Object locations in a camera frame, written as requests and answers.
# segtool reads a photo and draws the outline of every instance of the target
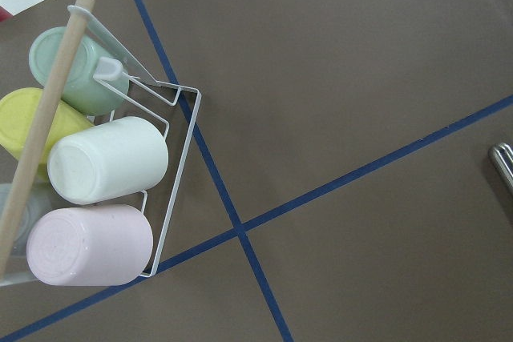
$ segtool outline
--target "gray surface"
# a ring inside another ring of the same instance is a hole
[[[0,96],[36,85],[28,48],[73,1],[0,24]],[[144,2],[179,80],[204,94],[200,129],[242,221],[511,94],[511,0]],[[166,79],[132,0],[95,14]],[[511,143],[512,114],[249,232],[294,340],[511,339],[513,199],[487,149]],[[3,182],[14,166],[0,149]],[[165,198],[152,205],[157,226]],[[193,143],[163,259],[230,228]],[[97,290],[0,289],[0,336]],[[26,339],[144,338],[281,339],[237,239]]]

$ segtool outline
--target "blue tape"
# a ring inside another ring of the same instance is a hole
[[[336,178],[331,182],[323,184],[322,186],[317,187],[312,191],[306,192],[305,194],[298,196],[297,198],[292,199],[287,203],[275,207],[272,210],[267,211],[264,214],[249,220],[248,222],[245,222],[243,224],[244,230],[250,231],[253,228],[260,226],[261,224],[268,222],[269,220],[275,219],[278,216],[281,216],[291,210],[294,210],[295,208],[313,201],[316,198],[328,194],[337,188],[345,186],[346,184],[351,183],[356,179],[360,179],[373,171],[376,171],[392,162],[395,162],[400,158],[404,158],[405,156],[416,152],[421,148],[429,146],[430,144],[437,142],[448,135],[454,134],[456,131],[460,131],[463,128],[470,126],[471,124],[486,118],[487,116],[499,112],[504,108],[509,107],[511,104],[513,104],[513,95],[499,100],[497,103],[491,104],[490,106],[485,107],[472,115],[468,115],[466,118],[460,119],[459,121],[454,122],[441,130],[435,131],[422,139],[416,140],[415,142],[412,142],[396,151],[390,152],[388,155],[382,156],[373,162],[367,163],[365,166],[359,167],[356,170],[351,171],[349,174],[345,174],[340,178]]]
[[[219,246],[220,244],[227,242],[235,237],[236,237],[236,232],[235,232],[235,230],[231,229],[222,234],[214,236],[211,239],[205,240],[203,243],[200,243],[200,244],[196,245],[195,247],[192,247],[192,248],[188,249],[187,251],[183,251],[180,254],[175,255],[172,258],[169,258],[168,260],[165,260],[164,262],[160,263],[157,274],[165,272],[166,270],[173,268],[176,265],[181,264],[181,263],[185,262],[186,260],[189,260],[189,259],[191,259],[203,252],[206,252],[216,246]],[[106,300],[106,299],[110,298],[111,296],[114,296],[120,292],[127,290],[128,288],[131,288],[137,284],[140,284],[141,282],[144,282],[145,280],[146,280],[145,278],[138,277],[137,279],[131,281],[128,284],[124,284],[122,286],[112,286],[112,287],[106,288],[106,289],[102,290],[101,292],[97,292],[96,294],[94,294],[92,296],[88,296],[87,298],[80,300],[79,302],[77,302],[75,304],[67,306],[53,314],[50,314],[49,316],[45,316],[41,320],[38,320],[32,324],[25,326],[24,328],[20,328],[19,330],[0,338],[0,342],[13,342],[15,340],[20,340],[26,336],[29,336],[30,334],[38,332],[39,330],[41,330],[47,326],[55,324],[56,322],[59,322],[60,320],[63,320],[65,318],[67,318],[68,316],[72,316],[73,314],[80,312],[81,310],[83,310],[85,308],[89,308],[93,304],[97,304],[98,302],[101,302],[102,300]]]
[[[164,71],[166,72],[166,75],[169,78],[169,81],[178,84],[175,72],[172,69],[171,63],[169,62],[164,47],[162,46],[159,36],[156,33],[155,27],[151,22],[150,16],[146,10],[146,6],[144,5],[143,0],[134,1],[137,6],[137,9],[141,14],[141,17],[143,18],[143,23],[146,26],[147,32],[150,35],[153,45],[155,46],[156,52],[159,56],[162,66],[164,67]],[[191,109],[183,95],[181,95],[179,98],[179,105],[185,115],[185,118],[188,122],[190,122]],[[194,127],[193,134],[194,139],[198,145],[198,148],[200,149],[203,159],[207,165],[207,169],[210,173],[210,176],[212,177],[212,180],[216,185],[217,191],[219,193],[221,201],[223,202],[224,208],[226,209],[228,217],[232,222],[233,228],[237,233],[240,244],[242,245],[246,258],[248,259],[248,262],[253,271],[253,274],[255,275],[256,281],[261,288],[262,294],[264,295],[267,305],[269,306],[269,311],[273,315],[273,319],[277,324],[281,337],[284,341],[293,341],[292,335],[289,331],[287,324],[285,323],[283,315],[281,314],[281,310],[278,307],[278,303],[276,301],[276,298],[274,297],[273,291],[269,286],[269,282],[265,278],[264,271],[260,266],[257,255],[255,254],[255,251],[253,250],[252,245],[249,242],[248,236],[244,232],[242,223],[233,205],[232,199],[230,198],[228,190],[223,182],[223,179],[221,178],[220,172],[217,169],[216,164],[214,163],[214,159],[212,157],[212,154],[210,153],[210,150],[208,149],[207,143],[205,142],[203,135],[201,134],[200,128],[197,125],[195,125]]]

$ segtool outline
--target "plastic cup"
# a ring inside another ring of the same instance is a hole
[[[29,66],[36,80],[45,86],[48,75],[63,38],[65,27],[55,27],[40,34],[32,43]],[[114,58],[103,47],[88,36],[84,36],[75,56],[63,91],[63,100],[85,115],[103,115],[115,110],[123,98],[108,90],[93,79],[100,57]],[[126,94],[129,81],[119,78],[111,85]]]
[[[111,286],[143,272],[152,247],[150,224],[136,208],[73,207],[52,211],[35,224],[26,258],[45,284]]]
[[[69,135],[48,159],[54,189],[89,204],[154,187],[168,169],[168,147],[148,121],[128,116]]]
[[[0,144],[16,159],[22,154],[41,95],[40,88],[21,88],[0,100]],[[90,127],[93,124],[85,116],[60,101],[39,161],[38,175],[47,178],[46,162],[57,141]]]
[[[10,183],[0,184],[0,216],[2,216],[3,207],[9,195],[10,186]],[[10,254],[12,256],[24,256],[30,229],[37,220],[52,210],[66,206],[69,206],[69,203],[58,196],[49,183],[34,184],[30,190],[22,222],[19,225],[18,234],[14,239],[14,246]]]

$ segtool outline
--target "wooden dowel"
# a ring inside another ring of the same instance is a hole
[[[92,11],[95,0],[76,0],[75,5]],[[86,27],[87,18],[84,15],[79,13],[70,15],[63,40],[55,55],[54,64],[51,67],[41,100],[34,114],[32,126],[26,137],[25,146],[14,173],[13,183],[0,219],[0,280],[5,273],[10,251],[38,169],[39,160]]]

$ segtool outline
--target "white wire rack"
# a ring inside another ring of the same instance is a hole
[[[123,92],[118,91],[109,83],[109,81],[116,80],[119,77],[127,78],[132,82],[132,84],[135,84],[140,89],[150,94],[152,97],[168,105],[170,109],[176,106],[180,96],[183,93],[195,95],[191,118],[189,119],[188,129],[185,135],[184,146],[182,147],[180,160],[178,162],[178,167],[174,175],[174,181],[172,184],[171,193],[169,195],[168,206],[165,212],[164,222],[162,224],[162,227],[160,228],[159,240],[156,245],[155,254],[153,256],[153,260],[150,261],[149,272],[143,272],[140,275],[149,278],[157,273],[157,269],[159,267],[160,257],[162,255],[164,243],[166,240],[166,236],[168,234],[173,207],[175,206],[176,196],[178,193],[178,188],[180,186],[180,180],[182,178],[182,174],[184,171],[185,160],[187,158],[188,149],[191,143],[192,133],[194,131],[194,126],[196,125],[196,118],[198,115],[198,111],[200,109],[201,93],[198,89],[193,87],[186,87],[178,84],[161,82],[159,80],[156,80],[139,62],[139,60],[137,60],[137,58],[134,55],[132,55],[132,53],[91,12],[89,12],[88,10],[84,10],[83,8],[78,6],[68,6],[67,8],[71,13],[80,13],[85,15],[88,19],[87,29],[89,30],[89,32],[92,35],[94,35],[96,40],[98,40],[109,52],[111,52],[116,57],[116,59],[100,58],[98,66],[96,67],[95,74],[93,76],[95,81],[101,84],[102,86],[106,87],[110,91],[115,92],[121,98],[125,99],[129,103],[138,107],[140,110],[146,112],[153,118],[163,123],[165,126],[163,132],[164,139],[166,139],[169,135],[169,121],[167,121],[162,116],[156,114],[154,111],[151,110],[151,108],[146,107],[139,101],[133,99],[131,96],[125,95]],[[161,94],[157,93],[153,89],[153,87],[155,89],[157,89],[158,87],[173,89],[175,90],[175,94],[172,99],[167,99]],[[112,111],[110,121],[114,119],[115,111]],[[140,193],[143,195],[141,211],[144,213],[146,209],[148,193],[146,191],[140,191]],[[0,287],[10,286],[13,284],[22,284],[33,280],[36,279],[30,272],[12,272],[4,275],[4,279],[0,281]]]

